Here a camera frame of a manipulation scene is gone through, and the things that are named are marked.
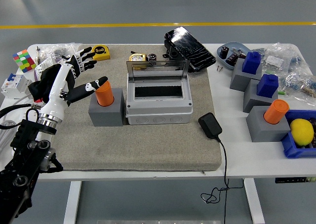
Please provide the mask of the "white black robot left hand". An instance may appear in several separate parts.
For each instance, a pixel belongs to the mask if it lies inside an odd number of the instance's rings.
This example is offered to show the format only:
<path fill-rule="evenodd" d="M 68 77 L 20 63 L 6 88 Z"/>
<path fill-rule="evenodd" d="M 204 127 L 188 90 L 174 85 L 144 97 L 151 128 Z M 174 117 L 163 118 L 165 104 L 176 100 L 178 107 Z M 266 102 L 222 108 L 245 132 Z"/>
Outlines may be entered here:
<path fill-rule="evenodd" d="M 73 55 L 63 57 L 61 65 L 49 92 L 48 102 L 40 109 L 38 122 L 50 127 L 64 120 L 65 110 L 71 103 L 84 99 L 104 85 L 108 78 L 103 76 L 95 81 L 75 87 L 79 75 L 94 67 L 92 47 L 84 48 Z"/>

